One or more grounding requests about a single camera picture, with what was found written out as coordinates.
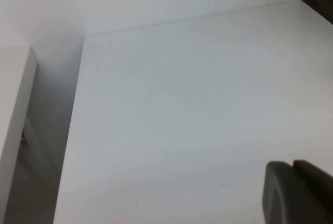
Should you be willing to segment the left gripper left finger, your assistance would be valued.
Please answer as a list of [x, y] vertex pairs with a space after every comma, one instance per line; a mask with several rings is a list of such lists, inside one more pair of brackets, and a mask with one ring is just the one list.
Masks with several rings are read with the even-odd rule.
[[332, 223], [332, 208], [324, 208], [309, 191], [293, 164], [268, 162], [262, 196], [265, 223]]

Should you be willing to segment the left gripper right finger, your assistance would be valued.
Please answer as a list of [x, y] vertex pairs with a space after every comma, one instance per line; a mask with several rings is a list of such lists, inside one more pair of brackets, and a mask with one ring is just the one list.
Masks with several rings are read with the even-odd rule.
[[324, 208], [332, 208], [332, 176], [305, 160], [294, 160], [293, 169]]

